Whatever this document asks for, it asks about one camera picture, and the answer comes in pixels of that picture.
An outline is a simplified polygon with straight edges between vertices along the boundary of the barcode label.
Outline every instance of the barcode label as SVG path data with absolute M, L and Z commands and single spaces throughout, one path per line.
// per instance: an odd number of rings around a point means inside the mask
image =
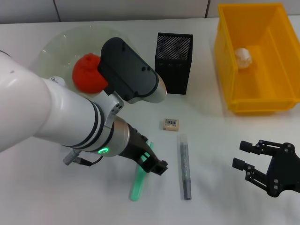
M 165 126 L 177 126 L 177 120 L 165 119 Z

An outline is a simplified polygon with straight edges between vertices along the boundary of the yellow container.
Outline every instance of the yellow container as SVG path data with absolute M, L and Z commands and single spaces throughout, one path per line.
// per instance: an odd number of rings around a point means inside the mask
M 300 101 L 300 44 L 281 3 L 220 4 L 215 56 L 224 97 L 235 113 L 276 112 Z M 234 51 L 252 64 L 238 69 Z

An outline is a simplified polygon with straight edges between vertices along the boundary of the red plush toy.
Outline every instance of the red plush toy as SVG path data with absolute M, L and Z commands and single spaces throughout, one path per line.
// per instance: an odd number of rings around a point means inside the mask
M 89 53 L 79 59 L 72 73 L 75 87 L 85 93 L 94 94 L 103 91 L 108 82 L 98 72 L 97 67 L 100 63 L 100 57 Z

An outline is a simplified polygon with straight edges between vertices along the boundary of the white table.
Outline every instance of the white table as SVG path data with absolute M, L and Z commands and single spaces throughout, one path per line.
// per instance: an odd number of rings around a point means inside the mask
M 300 16 L 290 17 L 300 37 Z M 284 191 L 272 198 L 232 168 L 234 157 L 266 172 L 270 157 L 239 150 L 240 141 L 291 142 L 300 156 L 300 107 L 272 116 L 238 117 L 223 106 L 212 47 L 217 18 L 128 22 L 62 22 L 0 25 L 0 49 L 29 66 L 59 33 L 98 24 L 128 35 L 140 55 L 154 66 L 158 32 L 194 35 L 187 95 L 168 95 L 160 104 L 138 102 L 120 112 L 154 140 L 154 151 L 168 162 L 160 177 L 149 174 L 138 202 L 129 200 L 136 163 L 104 158 L 93 167 L 65 166 L 68 150 L 30 138 L 0 154 L 0 220 L 3 225 L 282 225 L 299 224 L 300 194 Z M 188 136 L 192 200 L 182 199 L 176 136 L 163 131 L 163 118 L 180 120 Z M 96 155 L 83 154 L 95 160 Z

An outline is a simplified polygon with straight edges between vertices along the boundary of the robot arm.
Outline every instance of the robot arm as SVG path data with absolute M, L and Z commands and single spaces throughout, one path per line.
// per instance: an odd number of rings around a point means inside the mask
M 149 67 L 143 60 L 139 63 Z M 130 71 L 127 69 L 113 73 L 118 77 L 126 77 Z M 159 96 L 153 93 L 158 87 L 164 87 L 164 84 L 152 69 L 148 72 L 148 76 L 155 75 L 156 82 L 152 90 L 148 95 L 138 95 L 132 89 L 134 86 L 125 85 L 135 93 L 131 99 L 135 98 L 136 101 L 145 98 L 155 102 L 153 96 Z M 102 91 L 88 100 L 51 80 L 38 77 L 0 52 L 0 151 L 35 136 L 73 148 L 77 152 L 83 150 L 106 157 L 120 155 L 130 158 L 146 172 L 161 175 L 167 169 L 167 163 L 156 157 L 146 144 L 146 137 L 116 116 L 124 106 L 119 97 L 123 96 L 120 87 L 121 84 L 109 80 L 109 91 Z M 162 100 L 166 91 L 161 91 L 163 88 L 159 90 L 161 99 L 157 99 Z M 145 161 L 141 160 L 142 156 L 146 157 Z

